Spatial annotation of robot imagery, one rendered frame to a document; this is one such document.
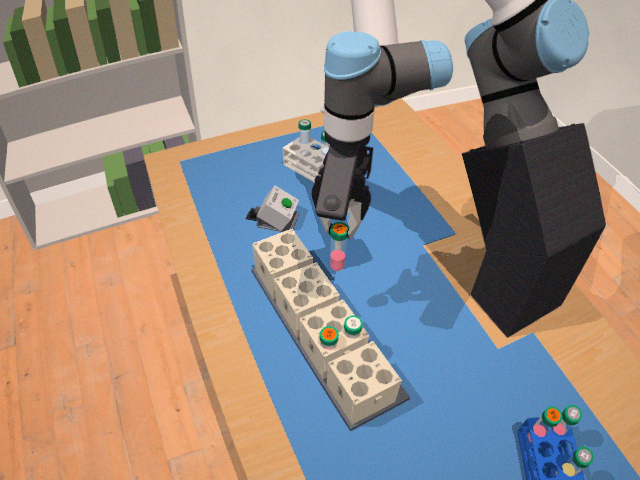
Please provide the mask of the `blue bench mat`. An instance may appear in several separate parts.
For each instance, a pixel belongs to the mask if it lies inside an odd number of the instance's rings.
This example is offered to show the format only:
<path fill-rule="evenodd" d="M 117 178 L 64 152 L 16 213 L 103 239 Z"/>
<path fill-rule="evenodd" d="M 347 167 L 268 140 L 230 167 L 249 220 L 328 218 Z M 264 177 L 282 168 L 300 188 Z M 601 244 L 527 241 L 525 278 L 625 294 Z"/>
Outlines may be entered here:
<path fill-rule="evenodd" d="M 456 235 L 370 134 L 371 203 L 330 267 L 315 182 L 283 164 L 299 132 L 179 161 L 267 391 L 306 480 L 526 480 L 517 430 L 550 406 L 582 411 L 584 480 L 639 475 L 539 341 L 497 348 L 423 245 Z M 277 186 L 294 232 L 402 380 L 408 401 L 349 430 L 252 273 L 252 243 L 279 231 L 246 217 Z"/>

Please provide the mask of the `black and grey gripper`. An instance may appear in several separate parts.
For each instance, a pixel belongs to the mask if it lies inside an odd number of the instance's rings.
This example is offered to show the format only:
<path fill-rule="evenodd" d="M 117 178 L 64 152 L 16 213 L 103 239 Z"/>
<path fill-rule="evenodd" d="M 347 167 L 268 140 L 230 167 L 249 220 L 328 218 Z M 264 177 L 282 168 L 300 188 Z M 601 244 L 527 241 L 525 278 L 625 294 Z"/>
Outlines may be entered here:
<path fill-rule="evenodd" d="M 337 149 L 341 149 L 341 150 L 359 149 L 360 155 L 359 155 L 359 160 L 358 160 L 357 169 L 355 173 L 349 207 L 348 207 L 350 219 L 348 222 L 349 228 L 347 231 L 347 235 L 348 235 L 348 238 L 351 240 L 351 238 L 355 235 L 356 231 L 358 230 L 362 220 L 364 219 L 368 211 L 369 204 L 371 202 L 371 193 L 369 191 L 369 186 L 365 185 L 365 180 L 369 178 L 369 175 L 371 173 L 371 166 L 372 166 L 373 148 L 367 147 L 367 144 L 370 141 L 370 135 L 356 142 L 343 142 L 343 141 L 336 140 L 332 138 L 330 135 L 328 135 L 326 131 L 325 131 L 324 137 L 326 142 L 329 145 Z M 363 145 L 365 146 L 363 147 Z M 359 147 L 362 147 L 362 148 L 359 148 Z M 369 154 L 367 154 L 367 150 L 369 151 Z M 323 172 L 325 168 L 325 163 L 327 159 L 327 154 L 323 160 L 324 167 L 320 168 L 318 172 L 318 174 L 321 176 L 317 175 L 315 177 L 315 183 L 312 188 L 312 199 L 315 205 L 315 209 L 316 209 L 319 190 L 320 190 L 321 181 L 323 177 Z M 370 168 L 370 172 L 368 167 Z M 368 171 L 367 171 L 367 168 L 368 168 Z M 367 178 L 365 177 L 366 172 L 367 172 Z M 326 233 L 330 235 L 330 228 L 332 225 L 330 219 L 323 218 L 323 217 L 320 217 L 320 219 Z"/>

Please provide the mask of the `grey sloped desk with green button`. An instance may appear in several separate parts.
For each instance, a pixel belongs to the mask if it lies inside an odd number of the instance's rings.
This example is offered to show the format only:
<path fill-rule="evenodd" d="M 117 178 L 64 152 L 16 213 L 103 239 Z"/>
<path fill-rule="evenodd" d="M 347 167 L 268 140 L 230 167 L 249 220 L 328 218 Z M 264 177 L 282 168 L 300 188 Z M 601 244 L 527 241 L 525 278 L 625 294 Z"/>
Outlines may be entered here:
<path fill-rule="evenodd" d="M 277 186 L 274 186 L 269 194 L 265 197 L 261 208 L 258 206 L 256 206 L 255 209 L 251 208 L 246 219 L 257 221 L 258 228 L 279 232 L 285 232 L 287 230 L 294 229 L 299 216 L 299 213 L 294 213 L 298 201 L 299 200 L 292 195 L 288 194 Z"/>

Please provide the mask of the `blue tube rack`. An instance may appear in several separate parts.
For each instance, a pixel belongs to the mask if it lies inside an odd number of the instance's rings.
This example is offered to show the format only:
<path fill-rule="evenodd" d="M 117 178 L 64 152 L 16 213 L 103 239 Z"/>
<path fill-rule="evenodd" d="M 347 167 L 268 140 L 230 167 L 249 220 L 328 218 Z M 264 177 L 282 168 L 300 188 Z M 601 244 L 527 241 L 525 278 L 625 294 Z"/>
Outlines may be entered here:
<path fill-rule="evenodd" d="M 517 430 L 526 480 L 584 480 L 583 470 L 575 476 L 568 476 L 563 472 L 562 465 L 577 450 L 572 428 L 565 435 L 557 434 L 552 428 L 546 436 L 539 437 L 533 429 L 539 418 L 527 418 Z M 527 431 L 530 433 L 532 444 L 529 442 Z M 568 442 L 572 446 L 571 454 Z"/>

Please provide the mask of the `green tube cap with grey dot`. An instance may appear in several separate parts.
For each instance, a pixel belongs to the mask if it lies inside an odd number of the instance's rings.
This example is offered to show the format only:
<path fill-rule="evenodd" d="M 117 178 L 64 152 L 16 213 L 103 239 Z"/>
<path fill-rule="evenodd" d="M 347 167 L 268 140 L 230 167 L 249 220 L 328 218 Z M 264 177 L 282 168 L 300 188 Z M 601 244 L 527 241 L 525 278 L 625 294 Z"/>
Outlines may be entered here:
<path fill-rule="evenodd" d="M 579 447 L 573 455 L 562 465 L 563 472 L 568 476 L 575 476 L 594 460 L 594 454 L 588 447 Z"/>

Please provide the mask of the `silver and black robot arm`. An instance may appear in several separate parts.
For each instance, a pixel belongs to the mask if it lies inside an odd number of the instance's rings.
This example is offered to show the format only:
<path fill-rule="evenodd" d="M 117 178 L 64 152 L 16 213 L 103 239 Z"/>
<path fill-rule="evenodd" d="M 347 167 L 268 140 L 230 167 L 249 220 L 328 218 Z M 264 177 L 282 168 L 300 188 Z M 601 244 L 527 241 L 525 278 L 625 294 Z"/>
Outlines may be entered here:
<path fill-rule="evenodd" d="M 563 72 L 583 59 L 589 44 L 583 11 L 573 0 L 485 1 L 493 18 L 465 36 L 484 107 L 485 147 L 559 130 L 536 78 Z M 321 107 L 325 131 L 343 142 L 371 134 L 374 106 L 444 87 L 453 75 L 452 56 L 443 42 L 397 44 L 394 0 L 351 0 L 351 6 L 354 32 L 338 33 L 327 43 Z M 358 149 L 329 145 L 318 217 L 346 219 L 358 158 Z"/>

